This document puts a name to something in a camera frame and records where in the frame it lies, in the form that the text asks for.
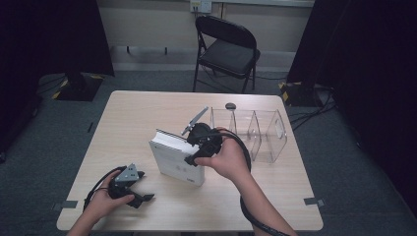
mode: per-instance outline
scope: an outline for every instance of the light wood tabletop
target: light wood tabletop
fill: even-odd
[[[243,216],[239,193],[233,184],[206,167],[206,182],[195,186],[159,172],[149,141],[156,129],[180,135],[205,106],[224,109],[227,102],[237,109],[279,110],[287,132],[287,144],[275,163],[253,162],[252,174],[289,224],[298,231],[323,227],[288,116],[279,96],[114,91],[103,111],[89,149],[68,195],[76,208],[63,208],[57,221],[69,230],[83,211],[84,199],[95,183],[111,169],[134,163],[146,176],[132,186],[140,195],[155,194],[139,208],[121,206],[102,218],[97,231],[250,231]]]

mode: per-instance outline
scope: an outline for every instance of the transparent container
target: transparent container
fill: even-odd
[[[274,163],[287,142],[278,110],[212,109],[210,125],[235,133],[245,144],[253,161]]]

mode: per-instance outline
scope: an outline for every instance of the person's left hand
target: person's left hand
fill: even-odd
[[[127,204],[135,198],[134,195],[127,195],[119,199],[112,199],[108,195],[110,181],[119,173],[120,170],[116,170],[103,180],[101,186],[95,191],[85,210],[85,213],[90,214],[97,221],[111,213],[114,209]]]

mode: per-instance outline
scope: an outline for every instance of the black chair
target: black chair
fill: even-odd
[[[209,85],[197,79],[200,65],[211,68],[214,73],[218,71],[237,79],[245,79],[242,93],[253,72],[252,89],[255,89],[256,64],[261,52],[257,49],[254,36],[242,26],[212,16],[198,17],[196,28],[199,51],[193,91],[196,91],[197,81]],[[207,47],[203,35],[214,38],[215,42]]]

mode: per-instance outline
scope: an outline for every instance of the chair backrest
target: chair backrest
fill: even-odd
[[[196,19],[198,34],[218,38],[248,48],[257,48],[255,37],[246,28],[212,16],[200,16]]]

